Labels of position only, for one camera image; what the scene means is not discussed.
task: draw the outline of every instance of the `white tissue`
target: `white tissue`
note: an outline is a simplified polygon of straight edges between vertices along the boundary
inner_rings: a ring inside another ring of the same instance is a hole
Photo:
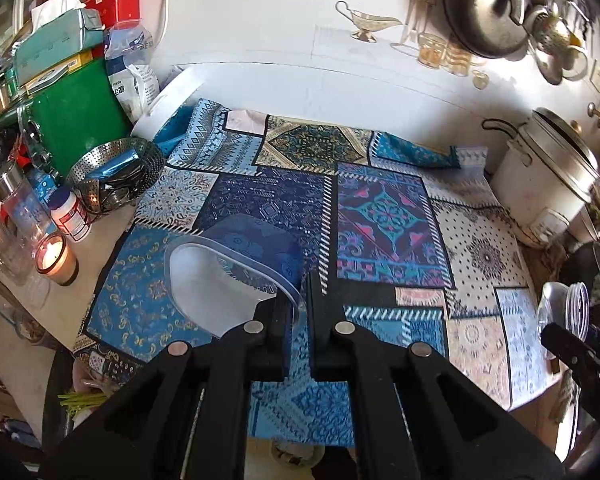
[[[46,23],[52,22],[68,10],[83,9],[84,3],[80,0],[47,0],[45,3],[31,10],[33,32],[36,32]]]

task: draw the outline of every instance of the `tissue box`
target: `tissue box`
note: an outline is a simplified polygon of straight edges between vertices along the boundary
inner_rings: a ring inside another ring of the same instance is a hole
[[[140,0],[84,0],[87,9],[96,9],[106,28],[117,22],[140,19]]]
[[[16,49],[18,84],[23,85],[63,59],[102,43],[102,29],[95,9],[68,10],[43,25]]]

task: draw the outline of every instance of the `white wall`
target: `white wall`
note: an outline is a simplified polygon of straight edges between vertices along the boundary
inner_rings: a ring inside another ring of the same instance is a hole
[[[334,10],[336,1],[170,0],[169,26],[164,41],[156,50],[155,67],[158,73],[164,74],[172,64],[255,62],[356,76],[358,83],[351,88],[345,88],[341,79],[329,88],[333,93],[332,100],[340,100],[340,106],[336,108],[345,110],[347,100],[352,103],[352,108],[365,106],[365,103],[373,108],[363,115],[353,109],[350,116],[341,112],[332,114],[337,116],[338,122],[374,128],[390,123],[396,128],[392,130],[394,134],[436,145],[475,143],[484,139],[492,151],[490,166],[497,162],[506,147],[504,138],[494,137],[498,134],[484,134],[476,129],[475,125],[484,117],[521,122],[532,108],[543,106],[568,121],[580,121],[585,132],[592,127],[586,105],[590,101],[597,102],[600,95],[588,78],[581,82],[564,81],[553,87],[539,75],[530,56],[519,62],[490,60],[483,69],[489,75],[490,83],[479,91],[472,85],[471,76],[459,78],[444,69],[431,70],[393,50],[389,44],[399,40],[402,27],[375,33],[376,44],[351,39],[349,35],[354,27]],[[363,12],[395,16],[400,20],[405,19],[408,6],[408,0],[347,1],[352,8]],[[141,0],[142,17],[150,30],[159,28],[160,2]],[[438,0],[432,13],[428,31],[448,35],[442,0]],[[595,55],[600,58],[600,42],[596,47]],[[317,81],[317,78],[304,77],[290,78],[285,83],[304,86],[302,92],[307,95],[323,96],[324,88],[306,86],[317,84]],[[391,93],[392,89],[396,92],[392,105],[383,109],[383,100],[378,99],[378,95]],[[401,106],[396,107],[395,103],[400,100]],[[270,105],[259,102],[266,107],[264,112],[282,112],[275,109],[273,102]],[[312,115],[305,117],[307,119],[327,120],[330,116],[328,110],[324,110],[324,115],[314,116],[315,107],[286,108],[305,110]],[[368,124],[373,122],[373,113],[378,116],[391,113],[395,117],[391,121],[378,119],[377,124]]]

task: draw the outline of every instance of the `red container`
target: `red container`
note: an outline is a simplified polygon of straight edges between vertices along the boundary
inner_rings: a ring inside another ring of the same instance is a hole
[[[84,5],[100,13],[106,28],[113,27],[117,22],[140,19],[140,0],[84,0]]]

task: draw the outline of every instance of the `patchwork tablecloth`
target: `patchwork tablecloth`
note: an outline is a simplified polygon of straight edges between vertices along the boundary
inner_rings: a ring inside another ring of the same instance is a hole
[[[305,272],[317,269],[347,319],[381,339],[428,342],[505,409],[545,389],[536,301],[483,176],[486,149],[437,153],[381,132],[273,116],[259,136],[231,121],[227,129],[228,112],[208,100],[194,107],[169,159],[183,169],[165,168],[142,197],[101,275],[76,343],[81,359],[126,380],[174,340],[210,341],[164,290],[164,248],[245,213],[291,233]],[[232,137],[241,135],[249,139]],[[347,385],[310,377],[305,312],[289,377],[252,387],[249,432],[353,444]]]

